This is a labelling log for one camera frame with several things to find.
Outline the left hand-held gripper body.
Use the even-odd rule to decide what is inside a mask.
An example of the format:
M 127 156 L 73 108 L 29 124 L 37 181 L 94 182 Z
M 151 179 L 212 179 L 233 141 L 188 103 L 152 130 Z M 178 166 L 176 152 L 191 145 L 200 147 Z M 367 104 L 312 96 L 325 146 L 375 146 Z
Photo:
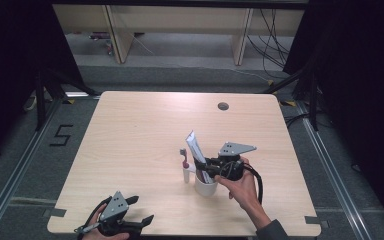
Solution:
M 93 224 L 88 225 L 88 222 L 92 218 L 92 215 L 96 210 L 106 205 L 104 211 L 100 214 L 99 220 Z M 139 236 L 142 229 L 137 229 L 133 226 L 136 222 L 128 222 L 124 220 L 129 207 L 125 202 L 125 198 L 120 191 L 116 191 L 111 197 L 104 199 L 100 204 L 96 206 L 93 212 L 90 214 L 86 223 L 74 230 L 79 236 L 84 236 L 93 229 L 97 229 L 104 236 L 114 236 L 119 233 L 128 233 L 130 236 Z

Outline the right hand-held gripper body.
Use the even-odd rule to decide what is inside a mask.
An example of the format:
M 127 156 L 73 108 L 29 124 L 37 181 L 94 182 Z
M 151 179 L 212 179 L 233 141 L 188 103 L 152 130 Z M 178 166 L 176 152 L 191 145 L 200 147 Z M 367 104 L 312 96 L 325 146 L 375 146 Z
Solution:
M 219 150 L 217 158 L 209 158 L 210 166 L 216 168 L 221 177 L 236 181 L 242 178 L 245 163 L 241 154 L 256 150 L 255 146 L 226 142 Z

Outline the white cup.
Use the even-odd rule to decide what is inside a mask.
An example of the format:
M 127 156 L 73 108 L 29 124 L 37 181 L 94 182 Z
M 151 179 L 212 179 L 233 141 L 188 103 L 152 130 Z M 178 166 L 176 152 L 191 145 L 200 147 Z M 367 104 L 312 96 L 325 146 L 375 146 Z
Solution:
M 195 190 L 203 197 L 210 197 L 215 194 L 218 183 L 203 170 L 195 171 Z

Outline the white and purple toothpaste tube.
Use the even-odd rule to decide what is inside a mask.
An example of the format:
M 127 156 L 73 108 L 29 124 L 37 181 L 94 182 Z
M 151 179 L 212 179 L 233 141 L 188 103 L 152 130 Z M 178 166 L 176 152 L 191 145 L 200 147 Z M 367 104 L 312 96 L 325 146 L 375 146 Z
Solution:
M 200 161 L 205 160 L 205 157 L 204 157 L 204 155 L 203 155 L 203 153 L 199 147 L 199 144 L 198 144 L 198 141 L 197 141 L 197 138 L 195 136 L 194 131 L 191 131 L 189 133 L 189 135 L 186 137 L 186 143 L 192 152 L 192 156 L 193 156 L 194 160 L 195 159 L 200 160 Z

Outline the person's left hand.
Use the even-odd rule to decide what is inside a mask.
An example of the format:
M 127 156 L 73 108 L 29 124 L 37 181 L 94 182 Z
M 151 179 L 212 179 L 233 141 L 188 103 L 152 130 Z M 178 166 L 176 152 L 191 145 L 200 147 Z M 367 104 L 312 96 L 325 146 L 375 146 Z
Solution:
M 99 216 L 104 211 L 105 207 L 106 205 L 102 205 L 96 210 L 88 222 L 88 225 L 93 225 L 99 220 Z M 97 229 L 93 229 L 89 233 L 85 234 L 81 240 L 128 240 L 129 237 L 130 235 L 128 233 L 119 233 L 114 236 L 104 236 Z

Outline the person's right hand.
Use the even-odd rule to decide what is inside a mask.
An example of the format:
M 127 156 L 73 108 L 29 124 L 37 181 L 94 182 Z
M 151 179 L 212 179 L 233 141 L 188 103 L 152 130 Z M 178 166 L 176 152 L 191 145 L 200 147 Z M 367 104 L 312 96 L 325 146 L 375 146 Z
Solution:
M 229 190 L 229 198 L 235 199 L 246 212 L 251 212 L 255 206 L 259 206 L 253 174 L 243 171 L 241 179 L 232 181 L 220 175 L 215 176 L 215 181 Z

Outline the maroon and grey toothbrush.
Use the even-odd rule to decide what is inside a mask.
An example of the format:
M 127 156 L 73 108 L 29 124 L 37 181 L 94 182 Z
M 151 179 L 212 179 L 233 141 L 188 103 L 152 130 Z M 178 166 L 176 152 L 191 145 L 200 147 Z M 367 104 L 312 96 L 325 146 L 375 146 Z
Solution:
M 188 169 L 189 168 L 189 163 L 188 163 L 188 156 L 187 156 L 187 151 L 185 148 L 182 148 L 179 150 L 179 153 L 180 155 L 183 157 L 183 161 L 182 161 L 182 167 L 184 169 Z

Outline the grey tape piece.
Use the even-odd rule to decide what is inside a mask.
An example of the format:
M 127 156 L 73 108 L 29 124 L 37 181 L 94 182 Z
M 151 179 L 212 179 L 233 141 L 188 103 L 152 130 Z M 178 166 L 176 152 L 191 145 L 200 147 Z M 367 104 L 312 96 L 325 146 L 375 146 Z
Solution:
M 64 217 L 66 213 L 65 209 L 57 209 L 57 208 L 52 208 L 52 209 L 46 209 L 43 213 L 43 217 Z
M 321 228 L 330 227 L 328 221 L 320 220 L 318 217 L 315 217 L 315 216 L 305 216 L 304 219 L 307 224 L 319 225 Z

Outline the black metal stand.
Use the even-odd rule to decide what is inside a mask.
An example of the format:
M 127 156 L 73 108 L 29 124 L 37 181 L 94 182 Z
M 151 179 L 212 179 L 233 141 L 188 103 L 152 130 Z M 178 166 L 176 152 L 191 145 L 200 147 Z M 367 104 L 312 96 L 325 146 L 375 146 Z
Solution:
M 267 90 L 263 91 L 263 94 L 272 94 L 283 87 L 297 82 L 294 91 L 293 98 L 298 100 L 304 96 L 309 98 L 309 121 L 314 131 L 318 130 L 317 126 L 317 78 L 316 67 L 319 60 L 320 51 L 314 50 L 310 55 L 308 61 L 304 66 L 294 74 L 280 81 L 278 84 L 270 86 Z
M 63 84 L 71 85 L 89 96 L 99 96 L 100 92 L 86 86 L 82 77 L 71 78 L 70 76 L 50 69 L 44 68 L 40 70 L 35 78 L 36 91 L 36 109 L 37 109 L 37 126 L 36 130 L 40 130 L 46 120 L 45 107 L 45 91 L 48 91 L 51 97 L 55 100 L 62 100 L 68 97 L 62 88 Z

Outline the light wooden bench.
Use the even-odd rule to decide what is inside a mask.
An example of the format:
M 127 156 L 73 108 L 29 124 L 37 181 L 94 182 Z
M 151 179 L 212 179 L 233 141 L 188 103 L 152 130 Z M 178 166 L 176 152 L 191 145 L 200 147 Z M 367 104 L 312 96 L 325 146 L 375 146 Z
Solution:
M 63 30 L 107 32 L 115 59 L 126 61 L 135 33 L 218 34 L 231 37 L 234 64 L 242 64 L 251 35 L 293 37 L 304 12 L 257 8 L 151 7 L 55 4 Z

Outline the black curtain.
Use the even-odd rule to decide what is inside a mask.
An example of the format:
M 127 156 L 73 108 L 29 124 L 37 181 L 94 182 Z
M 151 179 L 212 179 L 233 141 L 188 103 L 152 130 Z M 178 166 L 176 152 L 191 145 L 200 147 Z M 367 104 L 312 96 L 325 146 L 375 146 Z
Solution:
M 0 0 L 0 144 L 38 80 L 85 87 L 51 0 Z
M 328 26 L 316 76 L 330 116 L 384 207 L 384 0 L 309 0 L 284 71 L 301 69 Z

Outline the metal floor rail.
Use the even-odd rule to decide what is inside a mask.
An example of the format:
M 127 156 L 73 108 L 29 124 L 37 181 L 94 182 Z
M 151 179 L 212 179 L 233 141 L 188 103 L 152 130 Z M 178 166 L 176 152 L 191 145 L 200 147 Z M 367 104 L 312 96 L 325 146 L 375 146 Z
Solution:
M 15 169 L 11 173 L 10 177 L 6 181 L 6 184 L 4 185 L 4 188 L 0 192 L 0 220 L 2 219 L 11 198 L 18 189 L 19 184 L 21 183 L 28 167 L 33 160 L 34 154 L 37 152 L 39 145 L 43 140 L 44 135 L 46 134 L 46 131 L 61 104 L 61 100 L 52 101 L 45 113 L 44 123 L 38 130 L 34 132 L 21 158 L 15 166 Z
M 319 160 L 323 165 L 323 168 L 336 194 L 340 206 L 356 236 L 356 239 L 374 240 L 373 235 L 368 229 L 368 225 L 366 224 L 363 216 L 357 208 L 357 205 L 355 204 L 347 187 L 345 186 L 344 181 L 336 169 L 319 132 L 314 129 L 309 119 L 305 118 L 303 120 L 303 124 L 317 152 Z

